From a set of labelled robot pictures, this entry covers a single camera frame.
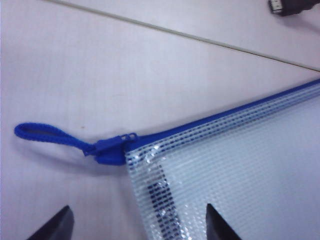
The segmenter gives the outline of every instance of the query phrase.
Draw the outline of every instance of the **white table surface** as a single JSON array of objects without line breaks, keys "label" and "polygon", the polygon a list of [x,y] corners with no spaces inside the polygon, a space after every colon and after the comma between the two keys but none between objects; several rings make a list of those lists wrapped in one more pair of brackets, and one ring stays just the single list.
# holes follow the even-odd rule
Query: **white table surface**
[{"label": "white table surface", "polygon": [[42,0],[1,7],[3,240],[26,239],[65,205],[74,240],[146,239],[125,166],[18,139],[15,125],[48,123],[94,143],[166,130],[320,77]]},{"label": "white table surface", "polygon": [[320,4],[280,17],[270,13],[268,0],[65,2],[320,69]]}]

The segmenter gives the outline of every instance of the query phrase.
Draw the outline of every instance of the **blue zipper tab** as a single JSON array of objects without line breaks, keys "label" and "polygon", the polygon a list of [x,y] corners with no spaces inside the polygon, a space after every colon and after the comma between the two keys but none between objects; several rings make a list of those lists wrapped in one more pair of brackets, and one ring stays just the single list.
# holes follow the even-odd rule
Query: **blue zipper tab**
[{"label": "blue zipper tab", "polygon": [[82,150],[85,156],[95,156],[95,160],[99,164],[118,166],[126,163],[124,155],[125,144],[128,142],[135,142],[139,139],[137,134],[133,132],[122,136],[99,140],[95,144],[89,144],[65,133],[57,127],[34,122],[26,122],[17,125],[14,128],[14,133],[19,138],[30,141],[73,146]]}]

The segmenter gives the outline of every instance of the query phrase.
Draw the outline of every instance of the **blue zipper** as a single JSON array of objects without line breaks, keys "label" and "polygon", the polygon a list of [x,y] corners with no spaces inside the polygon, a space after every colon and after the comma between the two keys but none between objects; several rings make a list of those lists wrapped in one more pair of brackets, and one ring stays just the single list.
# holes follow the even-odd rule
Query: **blue zipper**
[{"label": "blue zipper", "polygon": [[14,133],[25,140],[47,142],[63,144],[68,146],[76,147],[83,151],[85,156],[92,155],[99,164],[107,165],[124,165],[126,163],[125,152],[129,152],[138,149],[142,146],[151,144],[158,140],[170,137],[172,135],[181,133],[183,131],[192,129],[194,127],[209,123],[216,119],[234,114],[236,112],[251,108],[253,106],[274,100],[276,98],[282,97],[284,95],[311,87],[313,85],[320,84],[320,79],[308,82],[306,84],[291,88],[289,90],[282,91],[280,93],[274,94],[272,96],[265,97],[263,99],[233,108],[228,111],[224,111],[212,116],[205,117],[203,119],[187,123],[182,126],[172,128],[170,130],[145,135],[138,137],[136,133],[129,133],[125,135],[115,136],[109,139],[99,140],[94,144],[86,143],[81,141],[64,131],[56,128],[54,126],[43,124],[27,122],[21,123],[14,128]]},{"label": "blue zipper", "polygon": [[158,140],[170,137],[172,135],[181,133],[183,131],[192,129],[194,127],[198,127],[200,125],[212,122],[212,121],[214,121],[216,119],[219,119],[219,118],[234,114],[236,112],[251,108],[253,106],[256,106],[256,105],[259,105],[259,104],[262,104],[262,103],[265,103],[265,102],[268,102],[268,101],[271,101],[271,100],[274,100],[276,98],[285,96],[287,94],[294,93],[296,91],[299,91],[299,90],[302,90],[302,89],[305,89],[305,88],[308,88],[308,87],[311,87],[311,86],[317,85],[317,84],[320,84],[320,79],[313,80],[311,82],[308,82],[308,83],[305,83],[303,85],[291,88],[289,90],[285,90],[285,91],[282,91],[280,93],[276,93],[274,95],[262,98],[260,100],[253,101],[251,103],[248,103],[248,104],[245,104],[245,105],[242,105],[242,106],[239,106],[239,107],[235,107],[233,109],[230,109],[230,110],[218,113],[218,114],[214,114],[214,115],[202,118],[200,120],[196,120],[196,121],[184,124],[182,126],[178,126],[178,127],[166,130],[166,131],[161,131],[161,132],[150,134],[150,135],[140,136],[138,141],[133,141],[133,142],[127,143],[125,145],[125,151],[129,152],[129,151],[138,149],[138,148],[140,148],[140,147],[142,147],[144,145],[151,144],[151,143],[156,142]]}]

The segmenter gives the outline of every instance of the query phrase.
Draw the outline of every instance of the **black connector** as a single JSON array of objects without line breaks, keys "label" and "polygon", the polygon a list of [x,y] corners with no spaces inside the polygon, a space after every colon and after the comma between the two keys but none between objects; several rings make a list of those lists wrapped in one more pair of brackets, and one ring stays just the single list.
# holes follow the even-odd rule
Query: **black connector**
[{"label": "black connector", "polygon": [[268,3],[273,14],[289,16],[312,9],[320,0],[269,0]]}]

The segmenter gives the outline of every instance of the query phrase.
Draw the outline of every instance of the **transparent plastic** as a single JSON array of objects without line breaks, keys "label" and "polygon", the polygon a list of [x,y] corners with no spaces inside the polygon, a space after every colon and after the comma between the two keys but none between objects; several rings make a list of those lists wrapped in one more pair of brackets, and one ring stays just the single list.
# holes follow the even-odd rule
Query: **transparent plastic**
[{"label": "transparent plastic", "polygon": [[150,240],[206,240],[211,203],[243,240],[320,239],[320,84],[126,153]]}]

